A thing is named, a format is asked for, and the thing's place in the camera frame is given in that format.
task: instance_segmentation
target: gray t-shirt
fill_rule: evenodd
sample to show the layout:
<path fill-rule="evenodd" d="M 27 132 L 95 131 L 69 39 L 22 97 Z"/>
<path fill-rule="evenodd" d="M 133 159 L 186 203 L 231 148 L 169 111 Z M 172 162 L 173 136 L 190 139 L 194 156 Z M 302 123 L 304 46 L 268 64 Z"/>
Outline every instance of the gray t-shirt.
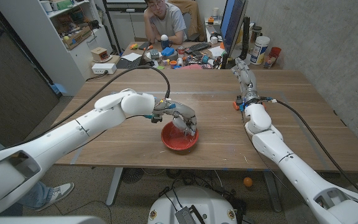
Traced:
<path fill-rule="evenodd" d="M 181 14 L 181 11 L 178 7 L 174 6 L 170 3 L 165 3 L 167 5 L 167 13 L 163 20 L 160 20 L 157 16 L 153 16 L 150 19 L 150 22 L 153 23 L 158 32 L 163 35 L 167 35 L 169 37 L 174 36 L 176 32 L 185 30 L 185 20 Z M 183 40 L 186 40 L 187 36 L 183 32 Z"/>

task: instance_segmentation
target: cardboard box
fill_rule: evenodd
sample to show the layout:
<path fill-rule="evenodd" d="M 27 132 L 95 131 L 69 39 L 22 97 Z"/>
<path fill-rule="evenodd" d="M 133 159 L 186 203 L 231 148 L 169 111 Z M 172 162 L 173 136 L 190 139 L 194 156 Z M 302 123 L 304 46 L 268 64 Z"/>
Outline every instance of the cardboard box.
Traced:
<path fill-rule="evenodd" d="M 96 47 L 95 49 L 91 50 L 93 59 L 97 62 L 101 62 L 107 58 L 109 58 L 109 55 L 107 54 L 107 49 L 104 49 L 102 47 Z"/>
<path fill-rule="evenodd" d="M 88 38 L 91 33 L 92 32 L 89 26 L 84 27 L 79 33 L 73 34 L 68 40 L 63 40 L 63 43 L 71 50 Z"/>

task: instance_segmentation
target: computer monitor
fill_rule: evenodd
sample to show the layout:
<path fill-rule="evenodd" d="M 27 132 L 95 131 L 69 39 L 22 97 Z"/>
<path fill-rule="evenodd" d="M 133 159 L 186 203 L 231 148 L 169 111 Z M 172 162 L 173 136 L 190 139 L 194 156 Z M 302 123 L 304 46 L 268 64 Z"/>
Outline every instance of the computer monitor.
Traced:
<path fill-rule="evenodd" d="M 228 57 L 232 56 L 242 26 L 242 19 L 246 13 L 247 4 L 248 0 L 226 1 L 221 23 L 221 34 L 224 49 L 228 54 Z"/>

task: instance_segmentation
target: red bowl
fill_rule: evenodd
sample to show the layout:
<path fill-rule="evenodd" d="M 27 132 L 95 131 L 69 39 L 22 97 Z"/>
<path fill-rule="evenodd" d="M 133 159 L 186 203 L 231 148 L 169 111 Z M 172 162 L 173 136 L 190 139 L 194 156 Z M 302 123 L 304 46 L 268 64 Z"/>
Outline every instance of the red bowl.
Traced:
<path fill-rule="evenodd" d="M 164 144 L 173 150 L 185 150 L 193 146 L 198 140 L 198 129 L 196 134 L 185 136 L 183 131 L 175 127 L 171 122 L 166 124 L 161 131 L 161 140 Z"/>

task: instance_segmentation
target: man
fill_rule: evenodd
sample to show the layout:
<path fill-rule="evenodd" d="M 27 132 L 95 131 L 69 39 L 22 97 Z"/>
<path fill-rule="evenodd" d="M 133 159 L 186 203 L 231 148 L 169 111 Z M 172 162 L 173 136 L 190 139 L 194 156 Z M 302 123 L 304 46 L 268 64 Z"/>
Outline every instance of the man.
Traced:
<path fill-rule="evenodd" d="M 180 9 L 164 0 L 145 0 L 147 9 L 144 11 L 146 37 L 154 44 L 161 41 L 165 34 L 174 44 L 180 45 L 185 39 L 185 20 Z"/>

